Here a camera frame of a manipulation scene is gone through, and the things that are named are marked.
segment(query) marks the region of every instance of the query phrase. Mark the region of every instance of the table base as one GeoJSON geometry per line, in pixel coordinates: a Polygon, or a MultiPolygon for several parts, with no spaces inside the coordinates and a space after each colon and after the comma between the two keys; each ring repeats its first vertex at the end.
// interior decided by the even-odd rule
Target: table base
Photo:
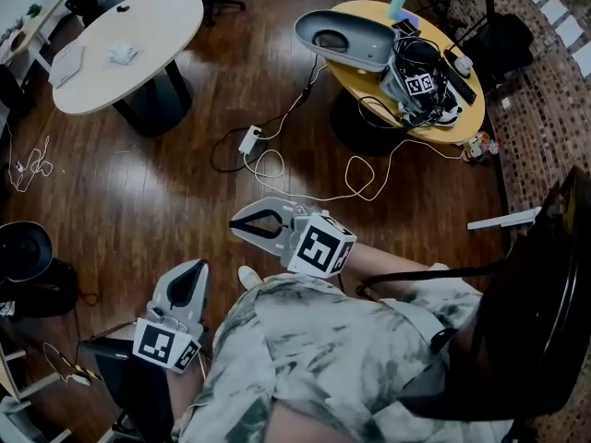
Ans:
{"type": "Polygon", "coordinates": [[[160,136],[176,127],[191,108],[193,88],[178,72],[175,62],[166,67],[167,75],[156,76],[114,108],[143,137],[160,136]]]}
{"type": "Polygon", "coordinates": [[[331,105],[331,128],[336,137],[351,151],[361,156],[389,156],[404,139],[405,131],[388,126],[381,118],[364,106],[361,111],[370,123],[359,114],[357,100],[348,90],[342,89],[331,105]]]}

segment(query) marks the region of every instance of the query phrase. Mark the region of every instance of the white sneaker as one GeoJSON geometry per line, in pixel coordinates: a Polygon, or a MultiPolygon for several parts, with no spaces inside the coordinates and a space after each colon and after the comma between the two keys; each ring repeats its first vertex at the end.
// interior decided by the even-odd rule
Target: white sneaker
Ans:
{"type": "Polygon", "coordinates": [[[248,266],[240,266],[238,268],[238,279],[242,286],[249,291],[254,287],[262,284],[262,279],[260,278],[259,274],[248,266]]]}

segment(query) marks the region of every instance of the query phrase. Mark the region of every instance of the white cable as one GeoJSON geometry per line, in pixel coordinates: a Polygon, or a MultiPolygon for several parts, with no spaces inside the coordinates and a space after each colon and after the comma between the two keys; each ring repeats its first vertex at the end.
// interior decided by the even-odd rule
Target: white cable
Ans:
{"type": "Polygon", "coordinates": [[[58,352],[57,349],[55,348],[55,346],[53,346],[51,343],[48,343],[47,341],[43,342],[43,354],[45,354],[45,360],[47,360],[47,362],[52,367],[52,369],[57,373],[58,376],[60,376],[60,378],[64,382],[68,382],[68,380],[72,377],[72,375],[70,374],[69,376],[64,377],[64,375],[57,370],[57,368],[54,366],[54,363],[52,363],[50,361],[49,357],[47,356],[47,350],[45,349],[45,346],[49,346],[52,350],[54,350],[57,353],[58,356],[59,356],[60,352],[58,352]]]}
{"type": "MultiPolygon", "coordinates": [[[[326,67],[328,67],[328,65],[325,64],[320,69],[318,69],[318,72],[316,73],[316,76],[308,84],[308,88],[309,87],[312,87],[316,83],[316,81],[318,80],[318,75],[320,74],[320,71],[323,71],[324,69],[326,69],[326,67]]],[[[294,104],[291,107],[289,107],[289,110],[285,113],[285,115],[281,119],[281,123],[279,124],[279,129],[277,130],[277,132],[274,135],[270,136],[270,137],[267,137],[267,138],[259,138],[259,140],[261,140],[261,141],[268,141],[269,139],[273,139],[273,138],[277,137],[281,133],[281,130],[283,128],[283,122],[285,121],[285,118],[287,118],[287,115],[289,115],[292,112],[292,110],[294,110],[294,108],[296,107],[297,103],[300,101],[300,99],[302,98],[303,95],[304,95],[303,92],[300,93],[299,97],[297,97],[295,99],[294,104]]]]}
{"type": "Polygon", "coordinates": [[[276,179],[277,177],[281,177],[283,175],[284,171],[285,171],[285,162],[283,161],[283,157],[276,150],[266,150],[265,152],[263,152],[260,155],[260,157],[257,159],[257,163],[255,164],[254,170],[251,169],[250,166],[248,165],[248,163],[247,163],[247,156],[246,155],[243,156],[243,161],[244,161],[244,164],[246,165],[247,169],[249,171],[251,171],[255,175],[255,179],[257,180],[257,182],[259,184],[261,184],[262,186],[268,187],[269,189],[274,190],[275,192],[278,192],[279,194],[283,194],[283,195],[288,196],[288,197],[309,198],[311,200],[317,200],[318,202],[331,202],[333,200],[338,200],[340,198],[360,197],[363,200],[365,200],[366,202],[372,202],[373,200],[375,200],[378,197],[378,195],[381,193],[381,191],[383,190],[383,188],[388,183],[388,176],[390,175],[390,167],[392,165],[392,155],[396,152],[396,150],[398,150],[398,148],[400,148],[406,142],[408,142],[408,143],[422,144],[424,146],[427,146],[428,148],[431,148],[432,150],[434,150],[435,152],[437,152],[442,158],[445,158],[445,159],[451,159],[451,160],[460,160],[460,159],[462,159],[462,154],[460,154],[459,156],[446,156],[442,152],[439,152],[438,150],[436,150],[435,148],[433,148],[428,143],[424,143],[422,141],[414,141],[413,139],[404,139],[398,146],[396,146],[396,148],[394,148],[391,151],[390,157],[388,159],[388,170],[386,171],[386,177],[384,178],[384,182],[381,185],[381,187],[378,190],[378,192],[372,198],[367,198],[367,197],[361,195],[361,192],[363,192],[367,187],[369,187],[369,185],[371,185],[373,183],[374,179],[376,178],[376,173],[373,170],[373,168],[371,167],[371,165],[369,164],[369,162],[367,162],[365,159],[363,159],[363,158],[361,158],[359,156],[352,156],[351,158],[349,158],[349,162],[347,163],[347,168],[344,171],[344,182],[346,183],[346,185],[349,188],[349,190],[351,192],[353,192],[353,193],[352,194],[343,195],[343,196],[330,197],[330,198],[316,198],[316,197],[305,196],[305,195],[301,195],[301,194],[288,194],[286,192],[283,192],[283,190],[280,190],[280,189],[278,189],[276,187],[270,186],[269,184],[265,184],[263,181],[261,181],[259,179],[259,177],[266,177],[268,179],[276,179]],[[275,154],[277,154],[277,156],[279,157],[279,159],[281,161],[281,172],[279,174],[277,174],[277,175],[268,175],[268,174],[263,174],[263,173],[260,173],[259,172],[259,163],[260,163],[260,160],[266,154],[268,154],[270,152],[274,152],[275,154]],[[351,167],[351,162],[353,161],[353,159],[359,159],[360,161],[364,162],[365,165],[371,171],[371,179],[369,179],[369,181],[363,187],[361,187],[359,190],[355,190],[349,184],[349,168],[351,167]]]}
{"type": "Polygon", "coordinates": [[[12,171],[12,131],[10,131],[10,125],[8,123],[6,123],[6,129],[8,130],[8,142],[9,142],[9,146],[8,146],[8,177],[10,178],[10,184],[12,184],[13,187],[15,187],[18,192],[27,192],[27,189],[29,188],[31,181],[33,180],[33,177],[35,177],[35,174],[41,173],[43,175],[43,177],[49,177],[52,174],[52,171],[54,170],[54,165],[51,164],[49,161],[44,160],[45,154],[47,153],[47,145],[49,145],[49,135],[47,137],[45,137],[45,146],[43,147],[43,153],[41,153],[41,150],[38,150],[37,148],[33,148],[33,151],[31,151],[29,154],[29,159],[27,160],[27,165],[22,166],[22,164],[20,164],[20,162],[18,163],[18,166],[19,166],[18,171],[20,172],[20,175],[18,176],[17,182],[15,183],[12,179],[12,173],[11,173],[11,171],[12,171]],[[33,157],[33,154],[35,153],[35,151],[37,151],[39,153],[39,158],[36,161],[31,162],[30,158],[33,157]],[[25,185],[25,188],[21,189],[20,184],[22,184],[25,173],[27,172],[27,169],[29,169],[29,165],[30,165],[31,176],[29,178],[29,182],[25,185]],[[43,167],[45,165],[49,166],[49,170],[47,172],[43,170],[43,167]]]}

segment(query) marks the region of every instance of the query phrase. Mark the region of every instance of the cube with marker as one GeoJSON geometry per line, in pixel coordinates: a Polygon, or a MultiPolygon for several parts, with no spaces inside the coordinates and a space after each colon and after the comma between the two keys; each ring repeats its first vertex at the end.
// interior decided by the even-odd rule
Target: cube with marker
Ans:
{"type": "Polygon", "coordinates": [[[138,318],[133,354],[155,365],[183,374],[200,348],[188,333],[138,318]]]}
{"type": "Polygon", "coordinates": [[[357,237],[327,213],[310,215],[287,270],[322,279],[341,272],[357,237]]]}

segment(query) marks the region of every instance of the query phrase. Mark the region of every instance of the wooden floor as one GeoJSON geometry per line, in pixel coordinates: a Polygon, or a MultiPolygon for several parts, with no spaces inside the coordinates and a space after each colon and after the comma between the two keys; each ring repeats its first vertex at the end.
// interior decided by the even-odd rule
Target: wooden floor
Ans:
{"type": "MultiPolygon", "coordinates": [[[[312,54],[293,36],[295,20],[344,0],[243,1],[246,12],[224,9],[216,26],[202,26],[176,58],[195,98],[181,125],[160,138],[139,137],[113,108],[86,116],[62,114],[54,107],[46,76],[40,73],[31,82],[37,108],[12,126],[13,162],[26,161],[30,150],[42,147],[49,136],[47,159],[54,171],[48,178],[36,177],[27,193],[14,193],[3,221],[42,224],[55,255],[78,271],[82,291],[100,296],[94,308],[78,303],[83,339],[141,315],[157,279],[180,262],[203,257],[211,263],[208,321],[213,329],[241,294],[236,280],[240,265],[262,276],[282,270],[278,258],[238,240],[228,229],[236,211],[272,192],[247,171],[217,174],[209,166],[210,151],[228,129],[271,118],[291,105],[313,63],[312,54]]],[[[77,32],[72,18],[55,34],[51,51],[77,32]]],[[[285,176],[273,185],[317,197],[348,193],[344,169],[352,153],[336,139],[328,119],[339,89],[324,71],[309,101],[287,119],[282,135],[270,145],[286,164],[285,176]]],[[[276,127],[270,126],[269,133],[276,127]]],[[[224,145],[216,161],[239,165],[238,143],[224,145]]],[[[442,149],[459,153],[456,147],[442,149]]],[[[369,189],[373,193],[387,159],[368,160],[379,180],[369,189]]],[[[271,172],[276,166],[274,160],[265,162],[271,172]]],[[[355,186],[368,176],[361,165],[352,168],[355,186]]],[[[322,207],[359,241],[425,263],[478,266],[501,256],[498,231],[465,229],[466,222],[501,214],[494,169],[445,160],[426,147],[405,144],[396,152],[390,180],[374,202],[346,199],[322,207]]],[[[353,283],[347,288],[354,292],[353,283]]],[[[72,314],[23,319],[5,328],[30,351],[30,377],[50,371],[40,352],[43,341],[73,356],[72,314]]],[[[95,366],[88,356],[81,355],[80,361],[95,366]]],[[[117,417],[101,384],[59,383],[36,397],[34,405],[84,443],[96,441],[117,417]]]]}

